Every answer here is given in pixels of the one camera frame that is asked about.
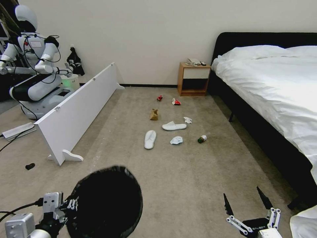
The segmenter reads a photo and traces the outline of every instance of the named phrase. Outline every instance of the bed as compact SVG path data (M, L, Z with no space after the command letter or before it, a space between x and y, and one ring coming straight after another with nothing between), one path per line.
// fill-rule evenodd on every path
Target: bed
M317 33L224 32L217 38L212 62L235 47L255 45L317 45ZM317 58L281 55L216 59L213 70L218 75L210 73L209 93L222 98L297 192L290 209L301 201L317 204L316 69Z

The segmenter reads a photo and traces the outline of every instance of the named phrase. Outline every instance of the green bottle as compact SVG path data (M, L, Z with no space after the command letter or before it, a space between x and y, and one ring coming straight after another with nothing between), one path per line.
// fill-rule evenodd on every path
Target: green bottle
M199 139L197 141L198 141L198 143L203 143L205 140L207 140L207 136L202 135L201 137L199 137Z

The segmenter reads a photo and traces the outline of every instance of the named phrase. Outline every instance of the white container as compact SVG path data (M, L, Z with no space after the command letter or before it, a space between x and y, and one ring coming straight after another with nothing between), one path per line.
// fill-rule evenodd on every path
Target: white container
M66 75L61 75L62 83L65 87L72 88L75 91L80 88L78 74L72 74L69 78Z

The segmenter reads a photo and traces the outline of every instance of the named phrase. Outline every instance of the bed leg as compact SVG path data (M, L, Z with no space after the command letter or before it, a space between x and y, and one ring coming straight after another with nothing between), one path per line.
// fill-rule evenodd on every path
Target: bed leg
M229 122L232 122L232 119L233 119L233 112L231 112L231 115L230 115L230 118L229 118Z
M297 207L301 203L301 198L298 196L296 197L287 207L291 210L293 210L295 207Z

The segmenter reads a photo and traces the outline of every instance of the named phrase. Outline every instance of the paper bag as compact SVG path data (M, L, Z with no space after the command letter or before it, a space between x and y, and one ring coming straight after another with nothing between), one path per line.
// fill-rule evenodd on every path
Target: paper bag
M150 119L151 120L158 120L159 119L159 111L157 109L152 109Z

